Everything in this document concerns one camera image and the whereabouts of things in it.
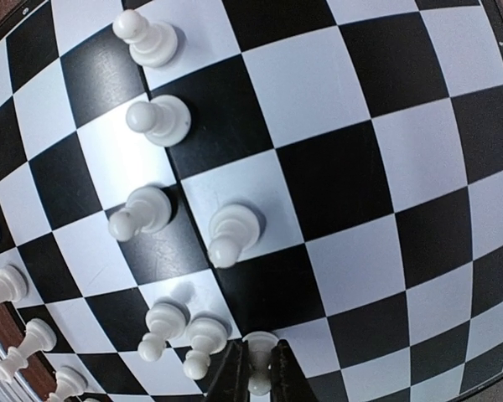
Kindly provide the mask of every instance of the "plastic chess piece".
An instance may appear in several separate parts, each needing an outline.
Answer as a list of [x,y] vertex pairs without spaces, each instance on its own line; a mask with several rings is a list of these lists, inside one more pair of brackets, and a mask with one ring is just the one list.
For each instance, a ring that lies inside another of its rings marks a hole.
[[229,268],[236,263],[242,251],[259,240],[261,226],[259,219],[249,208],[231,204],[212,216],[209,232],[210,262],[216,268]]
[[155,304],[146,314],[145,322],[149,332],[143,335],[137,351],[146,362],[159,360],[166,341],[183,335],[188,324],[183,312],[168,303]]
[[229,334],[219,321],[213,318],[196,318],[186,330],[192,350],[186,353],[183,363],[184,375],[189,379],[202,379],[210,366],[210,355],[221,352],[227,344]]
[[45,321],[39,318],[29,321],[23,341],[18,348],[10,346],[8,356],[0,362],[0,381],[11,383],[18,370],[28,367],[28,357],[39,351],[49,352],[56,342],[56,334]]
[[74,369],[62,367],[56,371],[56,391],[49,394],[47,402],[65,402],[67,398],[85,393],[87,381]]
[[150,102],[139,101],[127,110],[131,130],[145,134],[160,147],[171,147],[186,137],[192,117],[188,106],[172,95],[161,95]]
[[117,240],[128,241],[140,232],[158,232],[170,218],[168,196],[160,188],[142,187],[134,190],[125,207],[110,217],[108,230]]
[[256,331],[248,333],[242,342],[248,342],[250,351],[251,375],[248,390],[253,395],[266,395],[272,388],[268,366],[272,358],[272,349],[279,339],[269,332]]
[[0,269],[0,303],[18,302],[28,294],[28,284],[22,274],[13,266]]
[[177,34],[168,23],[149,23],[134,10],[125,10],[112,25],[114,34],[129,44],[132,59],[145,67],[168,63],[177,51]]

